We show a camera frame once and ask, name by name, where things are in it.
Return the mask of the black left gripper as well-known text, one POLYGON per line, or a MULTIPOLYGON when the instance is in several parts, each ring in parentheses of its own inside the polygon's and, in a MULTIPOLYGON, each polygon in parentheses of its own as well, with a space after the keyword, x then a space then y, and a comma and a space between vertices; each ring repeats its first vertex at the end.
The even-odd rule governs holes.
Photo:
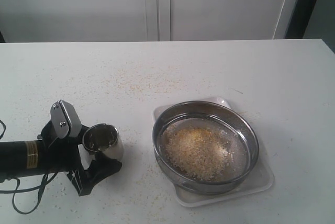
POLYGON ((77 137, 57 137, 53 124, 49 121, 38 136, 38 165, 37 174, 68 172, 67 178, 76 189, 79 196, 89 195, 93 188, 106 179, 118 173, 122 163, 117 159, 104 158, 98 155, 89 167, 84 169, 80 159, 79 145, 90 127, 81 125, 77 137))

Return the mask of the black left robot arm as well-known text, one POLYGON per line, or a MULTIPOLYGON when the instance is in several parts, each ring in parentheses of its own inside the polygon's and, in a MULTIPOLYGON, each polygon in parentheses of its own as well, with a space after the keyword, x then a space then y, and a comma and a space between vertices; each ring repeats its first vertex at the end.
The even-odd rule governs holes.
POLYGON ((49 121, 37 140, 1 142, 1 182, 76 170, 80 166, 78 145, 86 130, 83 125, 76 137, 60 139, 49 121))

